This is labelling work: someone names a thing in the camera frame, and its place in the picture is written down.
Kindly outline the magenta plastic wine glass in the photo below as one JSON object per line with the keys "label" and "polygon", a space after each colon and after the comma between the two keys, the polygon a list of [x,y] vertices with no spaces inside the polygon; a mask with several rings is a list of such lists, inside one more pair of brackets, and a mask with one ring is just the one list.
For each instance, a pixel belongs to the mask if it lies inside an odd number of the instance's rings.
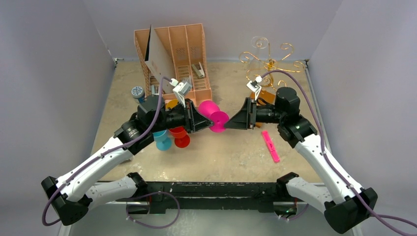
{"label": "magenta plastic wine glass", "polygon": [[209,128],[212,132],[222,133],[226,130],[224,125],[230,118],[226,112],[220,110],[215,102],[210,100],[203,101],[199,105],[198,111],[213,122],[213,126]]}

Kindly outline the red plastic wine glass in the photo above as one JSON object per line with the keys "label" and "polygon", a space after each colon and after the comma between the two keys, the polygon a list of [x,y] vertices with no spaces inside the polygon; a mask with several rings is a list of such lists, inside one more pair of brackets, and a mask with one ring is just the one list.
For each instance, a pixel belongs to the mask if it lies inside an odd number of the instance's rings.
{"label": "red plastic wine glass", "polygon": [[169,132],[174,137],[174,143],[177,147],[185,148],[190,144],[190,137],[184,127],[172,128],[169,129]]}

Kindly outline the yellow plastic wine glass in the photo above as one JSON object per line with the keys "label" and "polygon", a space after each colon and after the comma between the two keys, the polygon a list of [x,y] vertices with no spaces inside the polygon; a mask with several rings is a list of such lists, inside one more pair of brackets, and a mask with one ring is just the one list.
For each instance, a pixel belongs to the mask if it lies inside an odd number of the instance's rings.
{"label": "yellow plastic wine glass", "polygon": [[172,109],[172,108],[174,108],[174,107],[175,107],[178,103],[179,103],[179,102],[178,102],[178,100],[177,100],[177,99],[170,100],[169,102],[167,102],[167,103],[165,104],[165,109],[166,109],[166,110]]}

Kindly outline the teal wine glass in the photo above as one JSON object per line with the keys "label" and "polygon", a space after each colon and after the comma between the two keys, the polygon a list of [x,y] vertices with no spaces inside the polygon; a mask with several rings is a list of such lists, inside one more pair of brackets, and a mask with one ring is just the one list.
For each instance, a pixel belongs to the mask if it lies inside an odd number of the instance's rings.
{"label": "teal wine glass", "polygon": [[155,145],[160,151],[167,151],[172,146],[172,140],[168,136],[168,130],[153,132]]}

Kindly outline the clear wine glass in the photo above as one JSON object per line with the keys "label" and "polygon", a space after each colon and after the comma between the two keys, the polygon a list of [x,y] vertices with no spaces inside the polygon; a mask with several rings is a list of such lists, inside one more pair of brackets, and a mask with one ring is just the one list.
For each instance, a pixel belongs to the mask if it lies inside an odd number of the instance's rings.
{"label": "clear wine glass", "polygon": [[254,36],[251,40],[251,45],[254,47],[254,50],[251,52],[252,55],[248,56],[250,62],[246,75],[249,80],[254,80],[257,76],[267,71],[265,66],[269,59],[270,44],[266,37]]}

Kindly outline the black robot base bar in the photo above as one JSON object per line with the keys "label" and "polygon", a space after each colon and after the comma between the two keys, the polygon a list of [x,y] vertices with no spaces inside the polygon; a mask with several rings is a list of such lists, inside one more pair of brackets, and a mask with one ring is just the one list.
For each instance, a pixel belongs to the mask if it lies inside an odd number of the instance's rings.
{"label": "black robot base bar", "polygon": [[284,209],[277,203],[295,202],[285,184],[297,176],[290,172],[276,182],[167,182],[144,181],[138,174],[133,174],[134,180],[139,181],[139,189],[125,201],[148,200],[152,214],[164,214],[168,209],[295,214],[296,206]]}

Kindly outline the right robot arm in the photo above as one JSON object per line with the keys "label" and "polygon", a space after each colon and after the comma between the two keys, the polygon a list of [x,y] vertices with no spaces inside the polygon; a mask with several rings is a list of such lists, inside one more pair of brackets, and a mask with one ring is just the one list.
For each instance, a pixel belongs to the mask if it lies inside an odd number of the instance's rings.
{"label": "right robot arm", "polygon": [[365,219],[370,212],[355,195],[358,193],[368,207],[374,208],[378,199],[372,188],[364,189],[322,147],[322,137],[315,127],[300,114],[300,98],[293,88],[278,89],[273,105],[257,105],[247,98],[241,110],[224,126],[227,129],[249,129],[257,122],[275,123],[283,140],[310,164],[323,181],[325,188],[306,182],[295,174],[287,174],[276,187],[282,200],[295,197],[324,214],[328,224],[339,234],[344,234]]}

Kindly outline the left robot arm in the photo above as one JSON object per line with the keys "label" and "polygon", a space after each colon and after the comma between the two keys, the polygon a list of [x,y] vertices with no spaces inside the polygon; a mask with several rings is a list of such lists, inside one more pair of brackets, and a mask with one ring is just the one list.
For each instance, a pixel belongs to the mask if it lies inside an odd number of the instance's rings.
{"label": "left robot arm", "polygon": [[147,96],[137,112],[94,155],[67,174],[42,181],[48,197],[42,224],[61,222],[68,226],[108,202],[128,198],[141,201],[147,194],[147,184],[138,173],[103,185],[96,183],[118,164],[152,144],[155,132],[183,127],[187,133],[194,133],[211,126],[213,121],[200,114],[190,99],[184,105],[166,110],[162,96]]}

